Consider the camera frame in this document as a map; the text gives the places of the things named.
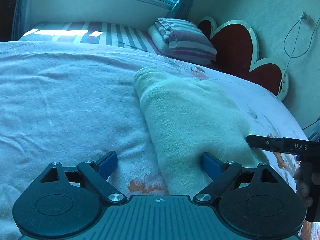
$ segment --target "heart-shaped headboard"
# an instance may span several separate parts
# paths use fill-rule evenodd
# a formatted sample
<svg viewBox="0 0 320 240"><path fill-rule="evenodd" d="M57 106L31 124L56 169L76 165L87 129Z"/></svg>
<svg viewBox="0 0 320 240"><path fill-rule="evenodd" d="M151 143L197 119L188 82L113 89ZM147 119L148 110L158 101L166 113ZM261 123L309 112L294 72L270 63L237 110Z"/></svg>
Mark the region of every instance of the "heart-shaped headboard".
<svg viewBox="0 0 320 240"><path fill-rule="evenodd" d="M258 60L259 43L249 24L232 20L216 28L214 19L204 17L197 26L217 50L216 64L221 71L261 85L281 101L286 97L289 79L284 64L271 57Z"/></svg>

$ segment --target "power cord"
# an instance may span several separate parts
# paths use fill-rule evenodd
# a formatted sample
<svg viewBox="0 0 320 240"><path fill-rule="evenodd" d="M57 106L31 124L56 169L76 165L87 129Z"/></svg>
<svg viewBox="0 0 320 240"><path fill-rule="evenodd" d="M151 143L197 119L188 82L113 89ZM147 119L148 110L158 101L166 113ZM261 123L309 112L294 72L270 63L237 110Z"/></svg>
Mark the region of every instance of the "power cord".
<svg viewBox="0 0 320 240"><path fill-rule="evenodd" d="M315 33L315 31L316 31L316 29L317 29L317 26L318 26L319 21L320 21L320 17L319 17L319 19L318 19L318 21L317 21L317 23L316 23L316 26L315 26L315 28L314 28L314 30L313 30L313 32L312 32L312 35L311 35L311 38L310 38L310 43L309 43L309 47L308 47L308 49L307 49L304 53L302 53L301 55L296 56L296 57L291 57L291 58L298 58L298 57L301 57L301 56L303 56L304 54L306 54L306 53L308 52L308 50L310 49L310 46L311 46L311 42L312 42L312 38L313 38L313 34ZM284 52L287 54L287 56L288 56L288 57L290 57L290 55L287 53L287 50L285 49L285 45L284 45L284 43L285 43L285 41L286 41L287 37L289 36L290 32L292 31L292 29L293 29L293 28L294 28L294 27L295 27L299 22L301 22L301 19L300 19L300 20L298 20L298 21L295 23L295 25L293 25L293 26L292 26L292 28L289 30L289 32L288 32L288 34L287 34L287 36L285 37L284 42L283 42Z"/></svg>
<svg viewBox="0 0 320 240"><path fill-rule="evenodd" d="M286 66L285 69L284 69L284 73L283 73L283 75L282 75L282 77L281 77L281 81L280 81L280 84L279 84L278 94L279 94L280 91L281 91L283 77L285 76L285 73L286 73L286 71L287 71L287 68L288 68L288 66L289 66L289 63L290 63L291 59L292 59L292 58L301 57L301 56L305 55L305 54L309 51L310 46L311 46L311 42L312 42L312 38L313 38L313 34L315 33L315 31L316 31L316 29L317 29L318 23L319 23L319 21L320 21L320 17L319 17L319 19L318 19L318 21L317 21L317 23L316 23L316 26L315 26L315 28L314 28L314 30L313 30L313 32L312 32L308 49L307 49L304 53L302 53L301 55L296 56L296 57L293 57L292 55L293 55L294 50L295 50L295 48L296 48L296 43L297 43L297 39L298 39L298 36L299 36L301 21L302 21L302 15L300 16L300 19L292 26L292 28L290 29L290 31L288 32L287 36L284 38L284 41L283 41L284 52L285 52L285 53L287 54L287 56L289 56L290 58L289 58L289 61L288 61L288 63L287 63L287 66ZM297 37L296 37L296 40L295 40L295 42L294 42L293 51L292 51L291 55L289 55L289 54L287 53L287 50L285 49L285 41L286 41L287 37L289 36L290 32L292 31L292 29L293 29L297 24L299 24L299 29L298 29Z"/></svg>
<svg viewBox="0 0 320 240"><path fill-rule="evenodd" d="M315 121L314 123L312 123L311 125L314 125L316 122L318 122L320 120L320 116L318 117L317 121Z"/></svg>
<svg viewBox="0 0 320 240"><path fill-rule="evenodd" d="M284 69L283 75L281 76L281 81L280 81L280 84L279 84L278 94L279 94L280 91L281 91L283 77L284 77L284 75L285 75L285 73L286 73L286 71L287 71L287 68L288 68L288 66L289 66L290 60L292 59L292 54L294 53L294 50L296 49L297 39L298 39L298 36L299 36L300 26L301 26L301 18L300 18L300 20L299 20L293 27L295 27L298 23L299 23L299 29L298 29L298 33L297 33L296 40L295 40L295 42L294 42L293 51L292 51L292 53L291 53L290 56L289 56L289 55L287 54L287 52L286 52L286 54L287 54L290 58L289 58L289 61L288 61L288 63L287 63L287 66L286 66L285 69Z"/></svg>

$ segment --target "striped pillow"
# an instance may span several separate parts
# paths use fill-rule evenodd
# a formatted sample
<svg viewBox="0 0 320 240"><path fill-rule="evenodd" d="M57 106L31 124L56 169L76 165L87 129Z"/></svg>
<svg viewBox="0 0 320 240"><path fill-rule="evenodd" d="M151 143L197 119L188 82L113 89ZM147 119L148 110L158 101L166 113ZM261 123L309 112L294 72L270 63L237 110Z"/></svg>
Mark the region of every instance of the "striped pillow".
<svg viewBox="0 0 320 240"><path fill-rule="evenodd" d="M173 18L159 18L155 25L164 41L169 43L172 54L216 60L217 50L192 22Z"/></svg>

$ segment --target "bed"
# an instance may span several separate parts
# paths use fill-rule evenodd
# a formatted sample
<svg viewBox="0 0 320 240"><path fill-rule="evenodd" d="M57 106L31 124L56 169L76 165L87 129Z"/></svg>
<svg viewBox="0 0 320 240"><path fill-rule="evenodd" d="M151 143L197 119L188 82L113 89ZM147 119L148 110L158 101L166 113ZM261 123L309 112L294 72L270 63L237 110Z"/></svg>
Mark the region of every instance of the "bed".
<svg viewBox="0 0 320 240"><path fill-rule="evenodd" d="M160 54L147 32L102 22L39 23L19 41L104 44Z"/></svg>
<svg viewBox="0 0 320 240"><path fill-rule="evenodd" d="M198 26L217 47L217 64L223 71L143 49L122 47L119 40L116 46L100 44L100 40L95 44L74 40L61 42L59 35L56 42L47 42L33 40L31 33L17 42L0 43L1 240L20 237L12 219L12 206L53 161L63 166L76 166L83 160L97 160L114 150L118 154L118 169L108 179L113 186L127 197L169 194L132 85L135 73L145 66L156 66L180 77L218 83L258 135L307 140L279 95L274 94L272 86L268 87L270 83L251 82L245 72L249 73L251 64L264 68L272 64L272 68L276 66L274 73L279 73L281 64L277 65L272 59L257 61L258 52L253 53L250 43L247 46L250 53L242 56L242 60L250 60L241 64L239 57L232 58L231 52L236 54L237 48L231 44L236 43L224 42L230 36L224 28L231 25L228 27L231 31L240 29L242 38L247 40L252 38L252 29L243 22L231 22L220 29L212 23L211 19L204 19ZM46 37L33 35L41 39ZM223 55L229 55L228 61ZM232 70L236 64L243 67L242 71ZM293 174L299 163L294 156L264 153L271 166L296 190ZM300 231L303 240L319 239L319 234L319 223L305 221Z"/></svg>

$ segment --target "white blanket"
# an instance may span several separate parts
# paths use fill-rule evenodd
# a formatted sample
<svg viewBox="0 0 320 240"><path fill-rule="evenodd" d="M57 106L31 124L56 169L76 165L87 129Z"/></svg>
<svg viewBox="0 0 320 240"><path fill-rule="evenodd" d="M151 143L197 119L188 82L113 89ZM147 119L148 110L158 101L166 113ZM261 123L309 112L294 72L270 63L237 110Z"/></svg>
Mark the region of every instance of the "white blanket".
<svg viewBox="0 0 320 240"><path fill-rule="evenodd" d="M12 206L53 161L76 166L114 150L118 169L109 182L121 192L167 194L133 87L135 73L146 66L215 80L259 135L306 139L270 92L204 67L95 44L2 42L0 52L1 240L20 237ZM292 173L298 164L293 156L265 154L295 189Z"/></svg>
<svg viewBox="0 0 320 240"><path fill-rule="evenodd" d="M134 76L134 87L170 195L192 199L211 183L200 165L204 152L244 167L268 163L261 150L245 141L254 132L216 82L146 67Z"/></svg>

